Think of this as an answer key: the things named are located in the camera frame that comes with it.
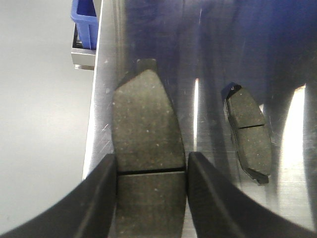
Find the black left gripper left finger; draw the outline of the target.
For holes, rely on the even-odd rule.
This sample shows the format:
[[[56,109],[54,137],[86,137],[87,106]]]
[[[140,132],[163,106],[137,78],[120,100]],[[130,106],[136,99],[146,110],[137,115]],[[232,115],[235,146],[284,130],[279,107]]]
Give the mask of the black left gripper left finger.
[[[3,238],[106,238],[116,196],[116,160],[107,154],[57,204],[2,235]]]

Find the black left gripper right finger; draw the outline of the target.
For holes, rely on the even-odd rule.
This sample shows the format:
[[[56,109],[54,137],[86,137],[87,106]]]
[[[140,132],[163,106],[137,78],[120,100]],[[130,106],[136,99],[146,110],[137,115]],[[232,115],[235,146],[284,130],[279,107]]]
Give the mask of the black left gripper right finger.
[[[189,153],[188,202],[199,238],[315,238],[252,200],[200,152]]]

